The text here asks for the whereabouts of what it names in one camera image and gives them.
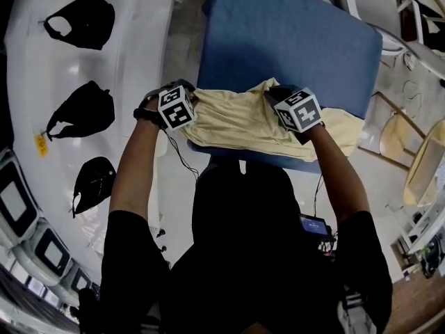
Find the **grey-rimmed storage box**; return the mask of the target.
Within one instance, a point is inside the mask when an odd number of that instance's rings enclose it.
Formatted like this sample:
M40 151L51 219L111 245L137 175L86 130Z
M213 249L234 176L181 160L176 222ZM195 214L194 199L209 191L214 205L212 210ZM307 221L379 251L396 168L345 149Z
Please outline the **grey-rimmed storage box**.
M13 254L31 277L49 287L57 285L73 265L67 247L43 218L32 236L13 248Z
M0 246L13 248L35 232L39 211L11 151L0 160Z
M78 307L79 292L91 285L90 276L75 262L58 284L58 297L62 302Z

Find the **person's right striped shoe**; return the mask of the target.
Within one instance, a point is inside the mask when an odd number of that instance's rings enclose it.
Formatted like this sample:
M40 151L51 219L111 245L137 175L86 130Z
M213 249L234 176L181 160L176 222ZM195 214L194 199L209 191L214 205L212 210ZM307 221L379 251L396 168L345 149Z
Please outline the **person's right striped shoe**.
M344 334L377 334L377 328L366 313L359 293L347 294L339 302L337 316Z

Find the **black fabric bag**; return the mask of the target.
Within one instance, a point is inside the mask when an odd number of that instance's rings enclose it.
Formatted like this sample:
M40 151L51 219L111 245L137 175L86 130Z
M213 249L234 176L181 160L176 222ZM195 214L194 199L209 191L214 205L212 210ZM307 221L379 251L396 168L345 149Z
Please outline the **black fabric bag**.
M79 291L79 329L81 334L102 334L99 302L90 288Z

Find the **pale yellow garment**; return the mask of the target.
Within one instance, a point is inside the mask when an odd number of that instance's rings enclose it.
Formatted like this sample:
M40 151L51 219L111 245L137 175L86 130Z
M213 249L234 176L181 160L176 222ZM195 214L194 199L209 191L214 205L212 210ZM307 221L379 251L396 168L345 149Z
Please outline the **pale yellow garment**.
M264 92L273 86L299 88L271 78L244 93L196 89L196 121L182 127L179 133L201 147L249 150L307 163L316 161L312 143L301 145L293 132L283 128L264 97Z

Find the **black caps on rack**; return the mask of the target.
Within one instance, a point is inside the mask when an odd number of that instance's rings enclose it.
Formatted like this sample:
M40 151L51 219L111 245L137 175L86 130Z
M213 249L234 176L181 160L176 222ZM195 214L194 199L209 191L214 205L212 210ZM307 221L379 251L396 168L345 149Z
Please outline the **black caps on rack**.
M71 31L62 35L50 25L55 17L64 18ZM115 10L105 0L74 0L44 21L44 29L54 40L78 48L101 50L111 36Z

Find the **person's black-clothed body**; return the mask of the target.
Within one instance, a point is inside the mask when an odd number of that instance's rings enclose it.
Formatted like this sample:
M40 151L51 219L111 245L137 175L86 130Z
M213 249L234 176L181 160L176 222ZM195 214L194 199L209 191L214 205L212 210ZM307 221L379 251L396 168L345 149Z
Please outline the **person's black-clothed body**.
M281 168L215 158L193 201L193 245L169 267L141 216L109 214L100 305L104 334L141 334L158 303L167 334L343 334L337 309L359 294L379 333L391 315L392 283L368 212L339 226L334 260L300 224Z

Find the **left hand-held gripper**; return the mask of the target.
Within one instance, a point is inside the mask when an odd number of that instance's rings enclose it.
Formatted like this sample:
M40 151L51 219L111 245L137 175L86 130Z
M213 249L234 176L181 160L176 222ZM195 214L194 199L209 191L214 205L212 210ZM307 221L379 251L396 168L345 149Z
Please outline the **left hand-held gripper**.
M196 121L197 114L192 102L198 101L194 85L178 79L153 91L159 96L158 112L171 131L176 131Z

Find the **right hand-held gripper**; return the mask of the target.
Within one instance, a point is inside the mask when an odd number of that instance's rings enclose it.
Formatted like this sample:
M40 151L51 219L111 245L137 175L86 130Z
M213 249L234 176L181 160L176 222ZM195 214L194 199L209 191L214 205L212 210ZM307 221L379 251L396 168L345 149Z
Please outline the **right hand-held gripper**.
M318 100L308 88L273 86L269 92L264 92L264 97L274 108L283 128L293 132L301 145L309 142L307 130L323 124Z

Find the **white lounge chair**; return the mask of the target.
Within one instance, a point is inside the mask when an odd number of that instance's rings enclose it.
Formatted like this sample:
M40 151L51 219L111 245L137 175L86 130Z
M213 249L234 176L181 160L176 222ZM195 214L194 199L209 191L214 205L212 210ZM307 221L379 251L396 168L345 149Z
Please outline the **white lounge chair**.
M429 47L415 41L405 42L378 26L369 23L368 25L374 28L383 38L382 54L397 56L409 52L427 70L445 81L445 60L440 58Z

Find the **white frame chair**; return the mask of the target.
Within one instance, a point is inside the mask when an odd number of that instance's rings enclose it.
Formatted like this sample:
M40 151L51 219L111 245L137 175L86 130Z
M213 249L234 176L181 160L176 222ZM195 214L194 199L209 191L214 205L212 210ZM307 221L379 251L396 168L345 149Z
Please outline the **white frame chair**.
M401 36L445 54L445 4L441 0L396 0Z

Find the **person's right forearm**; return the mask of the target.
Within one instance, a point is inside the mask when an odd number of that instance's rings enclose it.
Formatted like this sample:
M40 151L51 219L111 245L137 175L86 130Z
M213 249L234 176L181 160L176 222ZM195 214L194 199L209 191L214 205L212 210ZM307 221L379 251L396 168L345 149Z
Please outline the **person's right forearm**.
M316 125L306 134L314 146L337 223L343 223L355 213L369 212L361 179L327 130Z

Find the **blue padded mat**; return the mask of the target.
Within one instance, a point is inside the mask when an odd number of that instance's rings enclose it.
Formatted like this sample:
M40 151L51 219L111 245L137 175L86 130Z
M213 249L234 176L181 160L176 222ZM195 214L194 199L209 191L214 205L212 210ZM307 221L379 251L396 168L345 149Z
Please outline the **blue padded mat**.
M321 0L207 0L203 10L198 88L243 93L276 81L364 120L382 51L375 29Z

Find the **black cap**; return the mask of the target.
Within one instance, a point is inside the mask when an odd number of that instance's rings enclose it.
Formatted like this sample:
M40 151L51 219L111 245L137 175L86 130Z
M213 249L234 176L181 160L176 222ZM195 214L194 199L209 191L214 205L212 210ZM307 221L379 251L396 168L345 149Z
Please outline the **black cap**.
M77 175L72 199L73 218L111 196L116 171L106 157L85 162Z

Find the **yellow paper tag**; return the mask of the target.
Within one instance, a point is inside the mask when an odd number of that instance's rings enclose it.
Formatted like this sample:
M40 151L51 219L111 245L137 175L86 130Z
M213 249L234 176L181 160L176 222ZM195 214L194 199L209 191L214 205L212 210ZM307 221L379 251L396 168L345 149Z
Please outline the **yellow paper tag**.
M47 141L46 141L45 135L44 134L36 135L35 136L35 144L36 144L36 146L38 148L39 155L41 157L45 157L48 154L48 152L49 152L49 148L48 148L48 145L47 145Z

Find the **person's left forearm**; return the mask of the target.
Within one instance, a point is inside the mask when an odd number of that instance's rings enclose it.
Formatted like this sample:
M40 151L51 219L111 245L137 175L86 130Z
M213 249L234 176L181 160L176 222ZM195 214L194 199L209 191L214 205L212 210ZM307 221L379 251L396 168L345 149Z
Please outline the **person's left forearm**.
M109 211L126 211L148 219L149 195L159 127L139 119L119 162Z

